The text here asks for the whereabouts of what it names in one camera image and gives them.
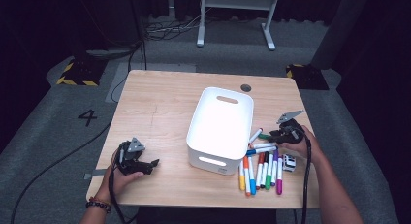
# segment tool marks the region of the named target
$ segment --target small black hole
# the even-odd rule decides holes
[[[251,86],[248,85],[248,84],[243,84],[243,85],[241,86],[241,90],[242,90],[242,91],[245,91],[245,92],[249,92],[249,91],[251,91]]]

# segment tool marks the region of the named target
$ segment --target black cable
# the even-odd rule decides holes
[[[139,47],[141,43],[137,43],[134,47],[126,50],[126,51],[122,51],[122,52],[110,52],[110,53],[90,53],[88,52],[87,54],[90,55],[91,57],[93,57],[96,60],[114,60],[114,59],[119,59],[125,56],[130,55],[131,53],[133,53],[136,48]]]
[[[111,167],[110,176],[109,176],[109,192],[110,192],[110,198],[111,198],[112,205],[114,206],[115,210],[117,211],[117,214],[118,214],[118,217],[121,220],[121,223],[130,224],[132,221],[134,221],[137,218],[138,213],[136,213],[136,215],[134,215],[130,220],[126,221],[125,218],[124,218],[124,214],[121,211],[117,200],[115,199],[115,194],[114,194],[114,191],[113,191],[113,188],[114,188],[114,170],[117,168],[115,162],[116,162],[116,159],[119,157],[120,148],[121,148],[121,146],[118,147],[118,150],[117,150],[114,158],[111,161],[112,167]]]
[[[301,223],[304,224],[305,219],[306,219],[306,213],[307,213],[308,177],[309,177],[309,170],[311,166],[311,141],[309,138],[307,138],[307,136],[302,130],[297,129],[297,128],[295,130],[297,130],[298,132],[304,135],[305,142],[307,145],[307,165],[305,167],[304,187],[303,187],[303,195],[302,195],[303,196],[302,198],[302,218],[301,218]]]
[[[131,71],[131,59],[133,58],[133,55],[134,55],[134,53],[135,53],[136,51],[137,51],[137,49],[135,49],[135,50],[130,54],[130,56],[129,56],[129,59],[128,59],[128,68],[127,68],[127,74],[126,74],[126,76],[124,77],[124,79],[123,79],[121,82],[118,83],[118,85],[115,86],[115,88],[114,88],[114,89],[112,90],[112,92],[111,92],[111,99],[112,99],[112,101],[115,102],[115,103],[118,103],[118,101],[114,100],[114,97],[113,97],[112,95],[114,94],[114,91],[118,88],[118,86],[119,86],[121,83],[123,83],[124,81],[126,81],[127,76],[128,76],[128,73]]]
[[[90,17],[91,21],[93,22],[93,24],[96,26],[97,30],[100,32],[100,34],[103,36],[104,39],[106,39],[106,41],[112,43],[115,46],[118,47],[130,47],[133,45],[136,45],[139,43],[140,39],[137,39],[134,43],[130,44],[130,45],[122,45],[120,43],[117,43],[115,41],[112,41],[109,37],[106,36],[106,34],[102,31],[102,29],[100,28],[99,24],[97,23],[97,21],[94,19],[93,15],[91,14],[90,10],[87,8],[87,5],[84,3],[84,0],[80,0],[82,6],[85,8],[88,16]]]
[[[143,62],[144,59],[145,59],[145,50],[140,49],[140,53],[141,53],[141,55],[142,55],[142,60],[140,60],[140,69],[142,70],[142,62]]]
[[[298,224],[299,221],[297,220],[297,211],[295,209],[293,209],[293,214],[294,214],[294,223]]]
[[[134,26],[136,27],[137,35],[140,36],[140,28],[139,28],[139,22],[137,20],[136,7],[134,5],[133,0],[129,0],[129,1],[130,1],[131,9],[132,9],[132,14],[133,14]],[[147,70],[147,58],[145,56],[145,40],[144,39],[142,39],[142,51],[143,51],[145,70]]]
[[[152,35],[148,34],[147,39],[148,39],[148,40],[153,40],[153,41],[171,40],[171,39],[173,39],[173,38],[178,37],[181,33],[185,33],[185,32],[190,31],[191,29],[193,29],[194,27],[189,27],[189,25],[190,25],[191,23],[195,23],[195,22],[197,22],[197,20],[194,18],[194,19],[192,19],[192,20],[190,20],[190,21],[186,21],[186,22],[184,22],[184,23],[180,23],[180,24],[178,24],[178,25],[172,26],[172,24],[174,23],[174,22],[172,21],[172,22],[169,24],[169,26],[167,26],[167,27],[163,27],[163,26],[161,25],[161,23],[154,23],[154,24],[160,24],[161,27],[160,27],[160,28],[154,28],[154,29],[152,29],[152,30],[148,30],[147,32],[151,32],[151,33],[154,33],[154,32],[163,32],[163,36],[160,36],[160,37],[159,37],[159,36],[152,36]]]
[[[62,158],[60,158],[59,160],[55,161],[54,163],[50,164],[48,167],[46,167],[44,170],[42,170],[38,175],[36,175],[23,189],[23,191],[20,193],[17,202],[15,204],[15,208],[13,209],[12,212],[12,218],[10,220],[10,223],[15,223],[15,218],[16,218],[16,212],[17,212],[17,208],[18,208],[18,204],[20,203],[21,199],[23,198],[24,194],[26,193],[26,191],[30,188],[30,186],[40,177],[42,176],[46,171],[48,171],[49,169],[51,169],[52,167],[54,167],[55,165],[57,165],[58,163],[60,163],[61,161],[65,160],[66,158],[68,158],[69,156],[71,156],[72,154],[76,153],[77,151],[83,149],[84,147],[86,147],[87,145],[91,144],[94,140],[96,140],[98,137],[100,137],[111,125],[111,121],[109,122],[109,124],[104,127],[104,129],[97,134],[96,136],[94,136],[91,140],[89,140],[87,143],[82,144],[81,146],[79,146],[78,148],[72,150],[70,153],[66,154],[65,156],[63,156]]]

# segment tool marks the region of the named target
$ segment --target human hand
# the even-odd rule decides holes
[[[304,130],[306,137],[311,142],[311,162],[316,164],[324,156],[324,153],[320,148],[320,144],[318,143],[317,138],[315,138],[315,136],[311,133],[311,131],[309,131],[308,128],[304,125],[302,125],[301,127]],[[283,144],[280,144],[279,147],[284,147],[284,148],[296,151],[302,157],[304,158],[307,157],[307,144],[306,144],[305,137],[298,144],[283,143]]]
[[[110,191],[109,191],[109,177],[111,174],[111,169],[113,167],[113,164],[115,164],[115,155],[116,155],[117,150],[114,152],[111,158],[111,163],[107,167],[106,172],[104,174],[103,182],[100,185],[99,191],[96,194],[96,197],[109,202],[111,200],[110,197]],[[136,179],[144,176],[144,173],[142,172],[135,172],[133,174],[129,174],[125,176],[123,173],[121,173],[118,168],[114,169],[114,183],[113,183],[113,192],[114,195],[118,195],[121,193],[124,188],[131,182],[135,181]]]

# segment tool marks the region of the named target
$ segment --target number 4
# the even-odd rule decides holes
[[[81,115],[79,115],[78,119],[87,119],[87,123],[85,124],[86,127],[90,124],[91,119],[97,119],[97,116],[93,116],[94,111],[89,110]]]

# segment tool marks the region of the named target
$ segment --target bin handle hole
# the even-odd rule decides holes
[[[224,97],[224,96],[217,96],[217,100],[227,102],[227,103],[232,103],[232,104],[235,104],[235,105],[238,104],[238,100],[228,98],[228,97]]]
[[[201,161],[203,161],[203,162],[207,162],[207,163],[211,163],[211,164],[216,164],[216,165],[218,165],[218,166],[222,166],[222,167],[227,166],[226,163],[221,162],[221,161],[218,161],[218,160],[215,160],[215,159],[209,159],[209,158],[205,158],[205,157],[199,157],[199,159],[200,159]]]

